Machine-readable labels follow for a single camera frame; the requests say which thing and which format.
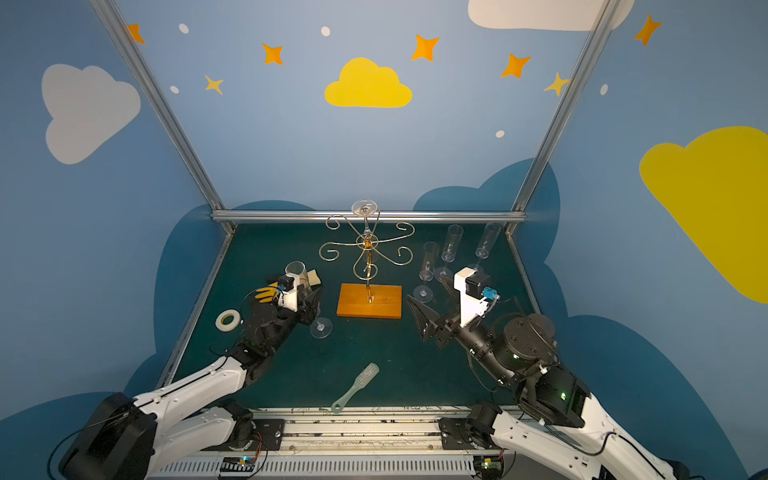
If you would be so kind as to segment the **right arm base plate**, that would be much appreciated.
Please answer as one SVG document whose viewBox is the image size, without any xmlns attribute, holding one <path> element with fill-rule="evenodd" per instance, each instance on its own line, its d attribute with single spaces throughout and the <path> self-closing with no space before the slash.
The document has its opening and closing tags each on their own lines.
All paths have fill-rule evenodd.
<svg viewBox="0 0 768 480">
<path fill-rule="evenodd" d="M 468 419 L 441 417 L 438 428 L 444 450 L 480 450 L 487 447 L 487 442 Z"/>
</svg>

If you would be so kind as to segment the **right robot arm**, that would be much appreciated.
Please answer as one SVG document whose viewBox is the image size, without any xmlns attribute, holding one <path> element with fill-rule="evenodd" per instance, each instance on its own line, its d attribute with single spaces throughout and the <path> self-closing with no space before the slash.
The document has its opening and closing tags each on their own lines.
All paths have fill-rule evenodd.
<svg viewBox="0 0 768 480">
<path fill-rule="evenodd" d="M 500 299 L 488 275 L 464 268 L 443 286 L 456 304 L 451 313 L 441 315 L 417 297 L 407 299 L 421 339 L 435 339 L 440 347 L 459 344 L 471 364 L 511 391 L 515 407 L 531 420 L 525 423 L 480 400 L 463 420 L 439 420 L 444 449 L 523 455 L 568 479 L 690 478 L 683 463 L 659 458 L 637 443 L 560 362 L 549 318 L 515 313 L 495 331 L 483 323 Z"/>
</svg>

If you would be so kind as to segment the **clear glass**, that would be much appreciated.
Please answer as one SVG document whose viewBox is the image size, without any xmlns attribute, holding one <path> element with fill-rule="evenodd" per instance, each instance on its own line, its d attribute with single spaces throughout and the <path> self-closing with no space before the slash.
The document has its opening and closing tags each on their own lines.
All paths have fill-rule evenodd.
<svg viewBox="0 0 768 480">
<path fill-rule="evenodd" d="M 451 278 L 453 276 L 450 265 L 456 259 L 463 232 L 463 227 L 459 224 L 452 224 L 448 227 L 440 256 L 442 265 L 435 270 L 435 275 L 438 278 Z"/>
<path fill-rule="evenodd" d="M 306 265 L 302 261 L 292 261 L 285 267 L 285 274 L 296 278 L 308 279 Z"/>
<path fill-rule="evenodd" d="M 503 225 L 498 222 L 487 223 L 475 249 L 475 257 L 478 260 L 487 259 L 496 244 Z"/>
<path fill-rule="evenodd" d="M 436 242 L 430 241 L 423 245 L 423 260 L 419 271 L 421 284 L 413 291 L 413 296 L 422 303 L 429 303 L 434 297 L 428 283 L 434 279 L 438 251 L 439 245 Z"/>
<path fill-rule="evenodd" d="M 322 315 L 321 302 L 318 301 L 313 307 L 313 317 L 309 325 L 309 331 L 313 338 L 324 339 L 327 338 L 333 330 L 332 321 Z"/>
<path fill-rule="evenodd" d="M 373 232 L 380 216 L 378 204 L 371 199 L 361 199 L 353 203 L 352 213 L 363 220 L 364 231 Z"/>
</svg>

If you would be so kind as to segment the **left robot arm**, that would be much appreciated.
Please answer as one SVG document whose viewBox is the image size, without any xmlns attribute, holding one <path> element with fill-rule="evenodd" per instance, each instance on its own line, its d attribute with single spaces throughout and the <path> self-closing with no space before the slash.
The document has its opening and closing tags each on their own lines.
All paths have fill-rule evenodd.
<svg viewBox="0 0 768 480">
<path fill-rule="evenodd" d="M 155 391 L 104 399 L 71 435 L 58 473 L 65 479 L 145 479 L 195 452 L 244 440 L 252 416 L 229 395 L 266 373 L 294 328 L 317 318 L 321 297 L 321 288 L 302 289 L 295 308 L 256 301 L 240 339 L 212 364 Z"/>
</svg>

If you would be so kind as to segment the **clear glass top back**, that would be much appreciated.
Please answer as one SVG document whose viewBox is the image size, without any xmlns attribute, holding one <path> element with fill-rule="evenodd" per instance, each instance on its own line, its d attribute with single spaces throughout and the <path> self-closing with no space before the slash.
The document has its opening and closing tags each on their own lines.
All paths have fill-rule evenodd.
<svg viewBox="0 0 768 480">
<path fill-rule="evenodd" d="M 361 199 L 353 203 L 352 213 L 363 220 L 364 231 L 373 232 L 380 216 L 378 204 L 371 199 Z"/>
</svg>

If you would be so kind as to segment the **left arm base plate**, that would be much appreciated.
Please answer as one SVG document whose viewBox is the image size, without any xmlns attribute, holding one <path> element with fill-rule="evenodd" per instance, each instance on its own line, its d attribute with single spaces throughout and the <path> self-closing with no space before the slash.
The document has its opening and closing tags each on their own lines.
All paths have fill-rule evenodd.
<svg viewBox="0 0 768 480">
<path fill-rule="evenodd" d="M 251 434 L 246 443 L 245 450 L 256 451 L 261 449 L 262 451 L 268 450 L 270 452 L 279 451 L 282 444 L 285 425 L 286 422 L 284 419 L 266 418 L 252 420 Z"/>
</svg>

